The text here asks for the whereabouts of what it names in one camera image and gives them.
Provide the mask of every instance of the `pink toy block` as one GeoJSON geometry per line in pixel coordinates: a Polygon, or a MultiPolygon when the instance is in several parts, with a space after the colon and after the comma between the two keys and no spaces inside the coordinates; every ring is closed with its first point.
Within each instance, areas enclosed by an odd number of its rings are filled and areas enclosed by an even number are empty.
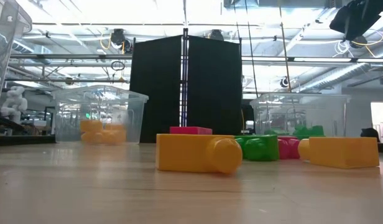
{"type": "Polygon", "coordinates": [[[299,159],[299,140],[294,136],[278,136],[280,159],[299,159]]]}
{"type": "Polygon", "coordinates": [[[288,142],[282,139],[278,139],[278,141],[280,159],[288,159],[290,155],[290,147],[288,146],[288,142]]]}
{"type": "Polygon", "coordinates": [[[170,134],[212,134],[212,129],[201,127],[170,127],[170,134]]]}

